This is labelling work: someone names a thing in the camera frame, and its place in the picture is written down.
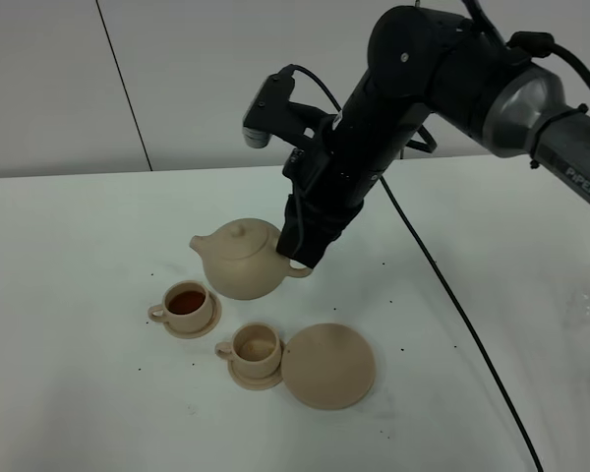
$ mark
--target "round lid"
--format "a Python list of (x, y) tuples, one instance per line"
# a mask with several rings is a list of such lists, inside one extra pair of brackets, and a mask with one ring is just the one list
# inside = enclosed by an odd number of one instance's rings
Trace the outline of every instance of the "round lid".
[(259, 219), (237, 219), (224, 224), (211, 235), (210, 244), (224, 259), (245, 259), (266, 244), (268, 224)]
[(374, 384), (376, 361), (368, 342), (343, 324), (315, 324), (288, 341), (284, 384), (301, 402), (322, 410), (346, 408)]

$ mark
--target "cup of tea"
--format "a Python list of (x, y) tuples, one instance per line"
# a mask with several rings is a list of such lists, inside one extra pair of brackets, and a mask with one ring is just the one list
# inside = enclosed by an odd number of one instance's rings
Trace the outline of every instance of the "cup of tea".
[(148, 309), (148, 317), (174, 336), (200, 337), (218, 323), (220, 303), (202, 283), (186, 280), (166, 290), (161, 303)]
[(277, 331), (268, 324), (245, 324), (231, 341), (216, 344), (214, 352), (228, 361), (230, 376), (244, 388), (265, 389), (282, 380), (282, 344)]

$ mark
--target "cup handle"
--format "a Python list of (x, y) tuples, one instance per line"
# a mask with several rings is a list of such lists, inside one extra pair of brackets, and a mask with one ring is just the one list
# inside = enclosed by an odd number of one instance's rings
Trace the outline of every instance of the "cup handle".
[(214, 354), (225, 361), (230, 361), (233, 359), (232, 354), (232, 343), (231, 342), (219, 342), (214, 346)]
[(304, 278), (308, 277), (311, 273), (313, 273), (313, 270), (309, 267), (295, 268), (290, 265), (286, 274), (289, 277)]
[(164, 319), (166, 318), (166, 314), (164, 313), (164, 307), (161, 305), (155, 305), (148, 309), (148, 317), (157, 323), (163, 323)]

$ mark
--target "teapot lid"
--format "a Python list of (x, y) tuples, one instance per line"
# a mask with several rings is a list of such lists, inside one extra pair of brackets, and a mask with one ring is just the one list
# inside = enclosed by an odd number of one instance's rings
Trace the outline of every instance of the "teapot lid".
[(245, 259), (265, 246), (271, 227), (259, 219), (237, 219), (218, 228), (210, 243), (224, 259)]

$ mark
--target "teapot handle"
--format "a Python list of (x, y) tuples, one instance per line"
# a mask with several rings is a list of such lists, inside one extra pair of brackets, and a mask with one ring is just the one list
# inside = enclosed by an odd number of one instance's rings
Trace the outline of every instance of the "teapot handle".
[(308, 277), (311, 273), (313, 273), (313, 270), (309, 267), (295, 268), (292, 265), (290, 265), (288, 267), (287, 275), (289, 277), (304, 278)]

